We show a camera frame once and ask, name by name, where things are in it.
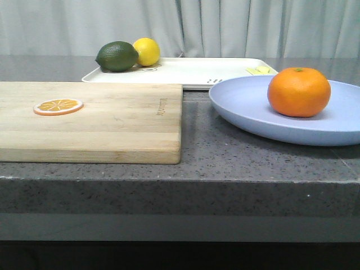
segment orange slice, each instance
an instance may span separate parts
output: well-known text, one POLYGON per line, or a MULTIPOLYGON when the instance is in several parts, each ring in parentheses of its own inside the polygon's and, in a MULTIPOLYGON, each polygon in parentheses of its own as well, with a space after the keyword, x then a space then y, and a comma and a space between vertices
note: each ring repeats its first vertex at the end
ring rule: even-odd
POLYGON ((34 106, 34 113, 39 115, 62 115, 80 110, 84 103, 73 98, 58 98, 43 101, 34 106))

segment white curtain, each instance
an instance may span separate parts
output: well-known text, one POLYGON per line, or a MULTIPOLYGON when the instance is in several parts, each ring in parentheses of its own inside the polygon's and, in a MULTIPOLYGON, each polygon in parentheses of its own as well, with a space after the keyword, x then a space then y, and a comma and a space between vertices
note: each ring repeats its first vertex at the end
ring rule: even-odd
POLYGON ((360 0, 0 1, 0 55, 95 56, 140 37, 162 57, 357 58, 360 0))

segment light blue plate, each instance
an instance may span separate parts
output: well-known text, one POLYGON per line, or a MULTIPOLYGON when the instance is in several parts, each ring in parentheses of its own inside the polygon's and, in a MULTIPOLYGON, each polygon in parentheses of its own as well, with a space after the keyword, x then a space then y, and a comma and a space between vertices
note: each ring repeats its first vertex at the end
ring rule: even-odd
POLYGON ((331 81, 326 108, 311 118, 275 112, 267 99, 274 75, 225 80, 209 90, 217 112, 233 125, 273 140, 313 146, 360 143, 360 87, 331 81))

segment wooden cutting board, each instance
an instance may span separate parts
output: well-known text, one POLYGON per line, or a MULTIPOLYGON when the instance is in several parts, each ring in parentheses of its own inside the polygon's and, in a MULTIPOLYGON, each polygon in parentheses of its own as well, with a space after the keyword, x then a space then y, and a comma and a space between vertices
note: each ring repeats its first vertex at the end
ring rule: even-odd
POLYGON ((0 161, 180 161, 180 84, 0 82, 0 96, 0 161), (33 112, 54 98, 84 107, 59 116, 33 112))

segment granite countertop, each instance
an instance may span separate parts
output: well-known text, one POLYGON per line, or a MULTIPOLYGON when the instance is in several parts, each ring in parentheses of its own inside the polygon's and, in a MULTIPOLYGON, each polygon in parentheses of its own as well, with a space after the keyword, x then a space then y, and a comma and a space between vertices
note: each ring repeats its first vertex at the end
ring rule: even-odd
MULTIPOLYGON (((360 86, 359 59, 265 58, 360 86)), ((2 81, 79 82, 93 57, 0 56, 2 81)), ((177 165, 0 163, 0 240, 359 241, 360 145, 242 131, 184 91, 177 165)))

